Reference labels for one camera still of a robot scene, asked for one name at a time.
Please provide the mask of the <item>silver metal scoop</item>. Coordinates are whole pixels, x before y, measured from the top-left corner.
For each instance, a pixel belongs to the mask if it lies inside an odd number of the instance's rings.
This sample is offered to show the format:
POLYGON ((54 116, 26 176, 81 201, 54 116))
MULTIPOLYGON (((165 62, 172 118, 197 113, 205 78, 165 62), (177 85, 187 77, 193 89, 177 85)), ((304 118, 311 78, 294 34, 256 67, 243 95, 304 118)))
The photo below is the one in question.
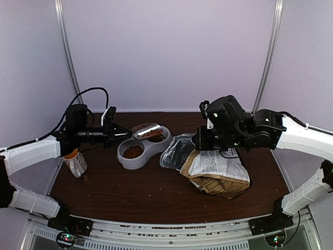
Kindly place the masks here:
POLYGON ((148 138, 143 138, 142 135, 151 131, 151 130, 163 130, 162 126, 157 123, 144 123, 137 125, 131 129, 132 137, 136 140, 146 140, 148 138))

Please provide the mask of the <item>brown white pet food bag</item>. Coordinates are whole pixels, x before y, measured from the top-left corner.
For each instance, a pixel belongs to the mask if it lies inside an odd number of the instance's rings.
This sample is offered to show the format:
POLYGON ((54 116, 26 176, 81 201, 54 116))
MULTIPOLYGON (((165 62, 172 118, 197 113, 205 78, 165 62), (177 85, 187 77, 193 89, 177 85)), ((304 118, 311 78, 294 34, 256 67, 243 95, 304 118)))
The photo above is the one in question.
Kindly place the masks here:
POLYGON ((177 170, 197 189, 232 199, 251 185, 250 176, 235 149, 197 151, 192 133, 175 136, 160 157, 160 166, 177 170))

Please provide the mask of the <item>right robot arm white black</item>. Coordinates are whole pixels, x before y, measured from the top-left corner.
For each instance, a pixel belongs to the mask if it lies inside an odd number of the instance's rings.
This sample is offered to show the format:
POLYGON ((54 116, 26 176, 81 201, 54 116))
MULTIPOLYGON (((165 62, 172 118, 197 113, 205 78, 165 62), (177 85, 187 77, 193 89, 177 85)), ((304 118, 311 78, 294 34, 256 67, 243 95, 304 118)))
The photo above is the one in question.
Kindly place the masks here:
POLYGON ((232 95, 201 102, 199 108, 207 121, 192 138, 199 151, 289 149, 324 160, 309 180, 277 201, 275 212, 267 218, 270 229, 279 229, 287 216, 295 215, 325 192, 332 192, 332 132, 303 123, 285 111, 261 109, 251 114, 232 95))

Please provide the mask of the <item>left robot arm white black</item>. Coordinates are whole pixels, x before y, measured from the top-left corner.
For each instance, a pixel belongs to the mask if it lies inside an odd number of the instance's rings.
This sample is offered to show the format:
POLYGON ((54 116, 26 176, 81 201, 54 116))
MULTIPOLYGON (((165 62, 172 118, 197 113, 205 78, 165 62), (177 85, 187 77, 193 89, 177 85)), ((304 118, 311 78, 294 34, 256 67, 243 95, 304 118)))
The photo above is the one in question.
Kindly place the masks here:
POLYGON ((9 176, 26 167, 49 159, 65 157, 82 143, 102 144, 105 148, 131 138, 132 132, 113 122, 115 107, 105 110, 98 126, 88 125, 88 107, 70 105, 65 111, 64 130, 51 132, 43 139, 1 149, 1 208, 14 207, 37 213, 51 219, 63 231, 70 231, 75 221, 70 208, 50 196, 22 188, 9 176))

